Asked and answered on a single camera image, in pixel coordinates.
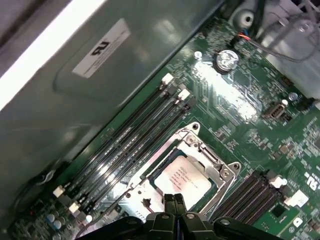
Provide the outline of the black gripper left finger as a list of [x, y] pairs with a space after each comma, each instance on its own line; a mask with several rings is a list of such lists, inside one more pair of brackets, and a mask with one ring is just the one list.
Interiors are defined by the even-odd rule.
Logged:
[[153, 212], [143, 222], [127, 216], [79, 237], [79, 240], [173, 240], [176, 236], [176, 197], [164, 195], [164, 212]]

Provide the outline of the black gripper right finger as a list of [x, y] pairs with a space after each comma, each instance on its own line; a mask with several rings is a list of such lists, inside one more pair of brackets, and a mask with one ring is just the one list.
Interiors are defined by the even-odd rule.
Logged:
[[188, 212], [183, 195], [176, 193], [178, 224], [185, 240], [279, 240], [280, 238], [230, 217], [209, 223], [203, 215]]

